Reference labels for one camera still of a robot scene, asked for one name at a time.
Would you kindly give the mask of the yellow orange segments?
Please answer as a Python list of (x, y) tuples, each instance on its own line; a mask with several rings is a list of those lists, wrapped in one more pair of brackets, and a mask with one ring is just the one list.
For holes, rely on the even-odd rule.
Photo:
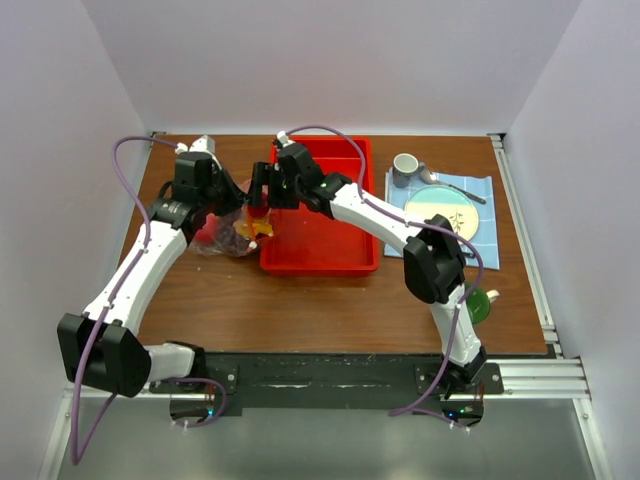
[(242, 218), (233, 223), (235, 232), (249, 240), (273, 236), (273, 226), (266, 217), (259, 219)]

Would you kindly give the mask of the clear zip top bag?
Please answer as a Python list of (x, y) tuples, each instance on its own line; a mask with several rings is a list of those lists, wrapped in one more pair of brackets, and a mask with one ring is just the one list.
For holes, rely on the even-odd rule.
[(245, 257), (257, 252), (274, 236), (270, 208), (266, 205), (267, 188), (262, 188), (263, 206), (244, 205), (224, 216), (209, 213), (196, 232), (190, 249), (204, 256)]

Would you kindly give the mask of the dark purple grape bunch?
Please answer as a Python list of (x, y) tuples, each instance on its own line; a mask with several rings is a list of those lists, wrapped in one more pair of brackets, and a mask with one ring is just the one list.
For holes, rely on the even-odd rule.
[(218, 254), (241, 257), (250, 253), (250, 241), (238, 235), (233, 224), (217, 225), (217, 236), (214, 241), (214, 251)]

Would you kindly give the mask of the red apple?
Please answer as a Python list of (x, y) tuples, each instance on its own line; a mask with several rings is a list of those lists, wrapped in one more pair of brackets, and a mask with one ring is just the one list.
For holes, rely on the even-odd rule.
[(217, 236), (218, 217), (208, 214), (204, 225), (194, 235), (194, 241), (202, 245), (211, 245)]

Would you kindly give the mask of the red pomegranate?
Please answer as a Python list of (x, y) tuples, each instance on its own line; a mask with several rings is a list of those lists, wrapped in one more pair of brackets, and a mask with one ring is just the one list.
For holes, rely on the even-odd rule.
[(249, 206), (248, 207), (248, 212), (252, 219), (265, 218), (268, 215), (269, 211), (270, 211), (270, 208), (268, 206), (260, 206), (260, 207)]

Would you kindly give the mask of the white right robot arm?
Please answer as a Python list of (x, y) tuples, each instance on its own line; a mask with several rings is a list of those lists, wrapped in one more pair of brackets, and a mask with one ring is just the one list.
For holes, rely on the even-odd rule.
[(325, 172), (303, 144), (276, 142), (276, 160), (253, 166), (249, 204), (275, 209), (300, 205), (373, 235), (402, 254), (404, 282), (427, 304), (443, 346), (448, 386), (469, 392), (481, 380), (487, 354), (467, 307), (474, 286), (465, 285), (461, 238), (442, 215), (429, 220), (370, 195), (348, 176)]

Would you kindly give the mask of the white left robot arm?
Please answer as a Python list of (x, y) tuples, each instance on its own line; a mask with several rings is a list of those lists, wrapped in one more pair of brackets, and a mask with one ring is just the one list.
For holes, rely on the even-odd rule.
[(132, 398), (149, 382), (172, 379), (185, 392), (200, 390), (207, 368), (195, 346), (145, 346), (137, 338), (144, 313), (164, 276), (210, 214), (242, 207), (245, 195), (215, 155), (180, 147), (174, 178), (151, 205), (133, 247), (107, 286), (80, 315), (57, 327), (69, 381)]

